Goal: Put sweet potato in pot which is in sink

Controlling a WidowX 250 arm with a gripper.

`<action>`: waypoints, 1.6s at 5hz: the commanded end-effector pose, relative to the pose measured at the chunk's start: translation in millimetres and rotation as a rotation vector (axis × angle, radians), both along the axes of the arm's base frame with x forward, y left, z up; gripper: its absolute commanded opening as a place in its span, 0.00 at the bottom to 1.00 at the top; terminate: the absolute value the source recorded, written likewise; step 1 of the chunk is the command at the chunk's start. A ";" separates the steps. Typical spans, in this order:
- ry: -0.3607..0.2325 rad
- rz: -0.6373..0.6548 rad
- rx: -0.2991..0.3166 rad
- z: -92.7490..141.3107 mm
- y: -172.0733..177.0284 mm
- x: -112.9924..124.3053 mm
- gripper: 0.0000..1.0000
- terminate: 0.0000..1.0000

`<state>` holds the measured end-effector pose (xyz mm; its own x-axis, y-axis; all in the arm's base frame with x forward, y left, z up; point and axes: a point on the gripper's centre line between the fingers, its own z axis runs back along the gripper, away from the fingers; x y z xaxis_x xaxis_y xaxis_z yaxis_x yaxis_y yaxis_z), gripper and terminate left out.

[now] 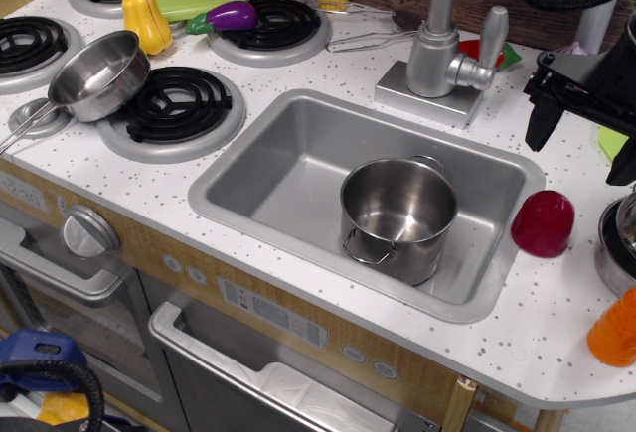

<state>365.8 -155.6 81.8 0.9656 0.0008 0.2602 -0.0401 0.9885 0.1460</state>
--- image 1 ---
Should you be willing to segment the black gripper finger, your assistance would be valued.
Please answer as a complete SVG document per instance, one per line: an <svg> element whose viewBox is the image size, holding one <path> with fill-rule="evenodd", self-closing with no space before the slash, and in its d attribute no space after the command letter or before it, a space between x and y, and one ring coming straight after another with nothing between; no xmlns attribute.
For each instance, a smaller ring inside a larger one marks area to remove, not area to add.
<svg viewBox="0 0 636 432"><path fill-rule="evenodd" d="M627 186L636 179L636 140L628 138L612 161L606 183L611 186Z"/></svg>
<svg viewBox="0 0 636 432"><path fill-rule="evenodd" d="M563 107L551 95L533 96L530 102L533 109L525 141L533 151L541 151L561 120Z"/></svg>

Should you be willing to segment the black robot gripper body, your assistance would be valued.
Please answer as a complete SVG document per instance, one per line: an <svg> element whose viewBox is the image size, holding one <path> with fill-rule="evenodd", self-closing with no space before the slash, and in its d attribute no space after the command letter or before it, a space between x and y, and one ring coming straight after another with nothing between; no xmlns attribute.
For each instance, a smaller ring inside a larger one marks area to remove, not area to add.
<svg viewBox="0 0 636 432"><path fill-rule="evenodd" d="M616 44L598 55L542 52L524 93L551 95L570 112L628 137L635 135L635 16Z"/></svg>

